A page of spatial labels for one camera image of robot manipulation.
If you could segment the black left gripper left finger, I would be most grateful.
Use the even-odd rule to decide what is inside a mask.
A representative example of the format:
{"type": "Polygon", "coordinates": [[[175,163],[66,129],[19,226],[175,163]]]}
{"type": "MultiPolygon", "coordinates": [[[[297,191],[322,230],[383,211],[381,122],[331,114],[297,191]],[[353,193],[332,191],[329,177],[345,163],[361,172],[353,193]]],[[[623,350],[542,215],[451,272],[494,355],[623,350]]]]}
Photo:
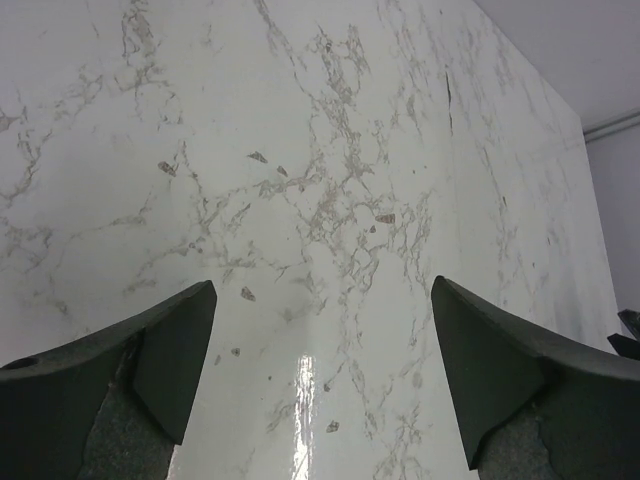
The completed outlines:
{"type": "Polygon", "coordinates": [[[156,306],[1,369],[4,479],[165,479],[184,441],[217,294],[156,306]]]}

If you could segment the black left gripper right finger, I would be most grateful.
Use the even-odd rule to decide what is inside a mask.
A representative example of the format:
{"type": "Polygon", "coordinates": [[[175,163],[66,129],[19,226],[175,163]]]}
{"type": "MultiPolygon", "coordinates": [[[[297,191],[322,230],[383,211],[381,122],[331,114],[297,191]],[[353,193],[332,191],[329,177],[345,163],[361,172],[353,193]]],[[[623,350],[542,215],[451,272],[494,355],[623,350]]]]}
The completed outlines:
{"type": "Polygon", "coordinates": [[[639,476],[639,314],[610,353],[439,276],[431,301],[470,470],[482,479],[639,476]]]}

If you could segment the black right arm gripper tip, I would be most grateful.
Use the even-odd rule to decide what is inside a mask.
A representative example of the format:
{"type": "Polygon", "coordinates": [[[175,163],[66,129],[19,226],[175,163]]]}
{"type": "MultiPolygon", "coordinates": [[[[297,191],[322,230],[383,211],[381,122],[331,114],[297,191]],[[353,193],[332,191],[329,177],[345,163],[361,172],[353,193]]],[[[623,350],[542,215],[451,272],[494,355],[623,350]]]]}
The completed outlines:
{"type": "Polygon", "coordinates": [[[628,337],[615,333],[608,337],[608,341],[619,356],[639,361],[640,313],[638,311],[625,309],[620,311],[618,316],[631,336],[628,337]]]}

